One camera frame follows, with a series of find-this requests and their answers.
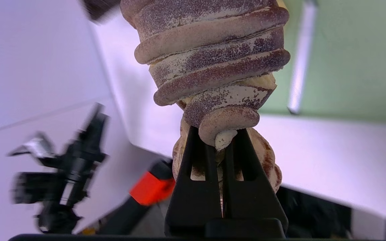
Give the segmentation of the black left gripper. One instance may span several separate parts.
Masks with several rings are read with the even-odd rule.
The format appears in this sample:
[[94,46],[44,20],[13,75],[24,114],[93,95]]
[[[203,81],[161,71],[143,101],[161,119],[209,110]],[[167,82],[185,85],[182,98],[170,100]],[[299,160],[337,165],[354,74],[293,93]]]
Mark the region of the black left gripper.
[[101,152],[101,140],[108,116],[103,105],[96,103],[84,129],[71,141],[62,155],[57,155],[48,137],[37,133],[12,151],[13,156],[30,154],[54,172],[19,172],[15,177],[12,201],[15,204],[56,202],[73,205],[87,195],[90,179],[106,158]]

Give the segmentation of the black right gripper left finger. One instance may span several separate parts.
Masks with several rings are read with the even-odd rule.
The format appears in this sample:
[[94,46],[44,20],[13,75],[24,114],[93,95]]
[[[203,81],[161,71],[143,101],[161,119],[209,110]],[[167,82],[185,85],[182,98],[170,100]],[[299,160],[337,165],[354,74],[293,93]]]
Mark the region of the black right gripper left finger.
[[[204,166],[205,180],[192,180],[192,166]],[[221,219],[215,149],[190,127],[183,159],[165,218],[166,235],[206,235],[210,221]]]

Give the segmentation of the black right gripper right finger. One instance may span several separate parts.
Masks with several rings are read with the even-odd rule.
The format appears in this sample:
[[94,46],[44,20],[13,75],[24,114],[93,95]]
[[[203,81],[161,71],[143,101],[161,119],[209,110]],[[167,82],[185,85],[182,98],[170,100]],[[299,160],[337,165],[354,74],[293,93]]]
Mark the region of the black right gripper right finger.
[[228,235],[284,235],[288,227],[245,129],[226,149],[223,210],[223,230]]

